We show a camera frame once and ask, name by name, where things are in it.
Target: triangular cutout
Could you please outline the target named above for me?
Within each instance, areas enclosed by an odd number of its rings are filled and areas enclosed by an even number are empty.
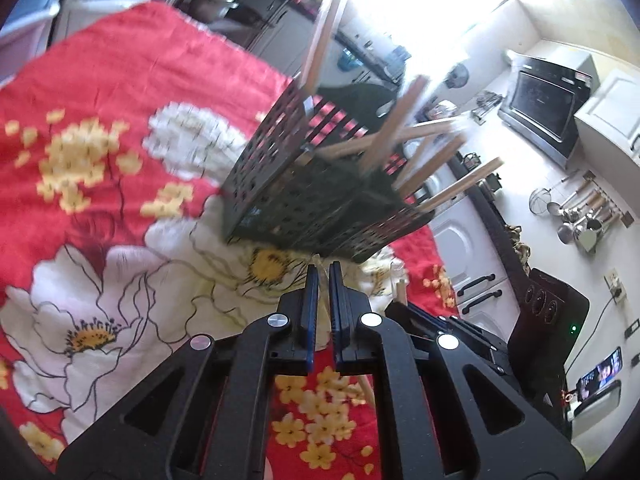
[[[489,434],[502,433],[524,420],[524,414],[480,370],[467,365],[463,373]]]
[[[156,436],[183,375],[182,368],[171,372],[164,381],[127,413],[124,421],[146,434]]]

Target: red tablecloth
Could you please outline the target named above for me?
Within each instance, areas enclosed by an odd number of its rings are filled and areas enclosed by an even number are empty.
[[[116,379],[127,365],[124,346],[115,344],[129,337],[127,351],[137,348],[136,362],[151,370],[189,333],[191,317],[180,333],[164,336],[149,313],[161,309],[156,290],[171,277],[167,270],[158,278],[160,269],[187,268],[196,256],[170,259],[158,246],[163,234],[184,232],[197,249],[196,227],[216,187],[204,178],[185,184],[148,154],[149,117],[170,102],[188,103],[251,136],[256,115],[286,84],[261,60],[151,2],[57,44],[0,91],[0,404],[52,470],[69,436],[81,433],[78,424],[100,415],[100,396],[117,398],[132,386]],[[393,248],[410,274],[409,298],[434,314],[455,312],[430,230]],[[156,258],[154,271],[136,270],[137,258]],[[254,251],[247,265],[260,278],[263,261],[294,265],[283,258]],[[122,280],[129,281],[112,290]],[[271,285],[277,276],[260,280]],[[124,312],[128,294],[137,313]],[[93,319],[80,319],[88,305]],[[56,327],[68,321],[68,332],[48,330],[53,319]],[[145,328],[152,324],[154,331]],[[145,346],[152,332],[166,354]],[[278,378],[268,445],[276,480],[380,476],[374,410],[353,383],[333,372],[329,350],[318,352],[308,378]],[[116,386],[123,391],[110,390]]]

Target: cabinet door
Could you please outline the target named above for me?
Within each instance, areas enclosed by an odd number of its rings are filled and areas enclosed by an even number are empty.
[[[506,278],[500,257],[469,197],[436,216],[429,227],[459,303]]]
[[[462,319],[497,335],[505,342],[509,340],[520,315],[518,300],[507,279],[472,300],[460,303],[458,311]]]
[[[627,155],[640,151],[640,81],[612,70],[576,117],[609,138]]]
[[[312,22],[295,10],[285,9],[276,18],[275,28],[258,40],[252,53],[283,74],[296,75],[312,31]]]

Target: phone screen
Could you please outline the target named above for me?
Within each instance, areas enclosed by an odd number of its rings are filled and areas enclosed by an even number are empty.
[[[599,389],[609,384],[621,368],[622,350],[618,347],[613,354],[578,381],[578,384],[576,384],[578,399],[586,400]]]

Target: power outlet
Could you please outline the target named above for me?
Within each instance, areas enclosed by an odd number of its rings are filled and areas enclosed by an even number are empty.
[[[611,293],[612,296],[614,295],[614,292],[617,288],[620,288],[622,290],[622,292],[620,292],[620,295],[617,298],[615,296],[613,298],[613,301],[615,301],[616,304],[620,304],[626,300],[625,285],[623,285],[622,280],[620,280],[620,276],[618,275],[618,272],[616,269],[611,269],[609,272],[607,272],[604,275],[604,281],[607,282],[607,286],[609,287],[609,292]]]

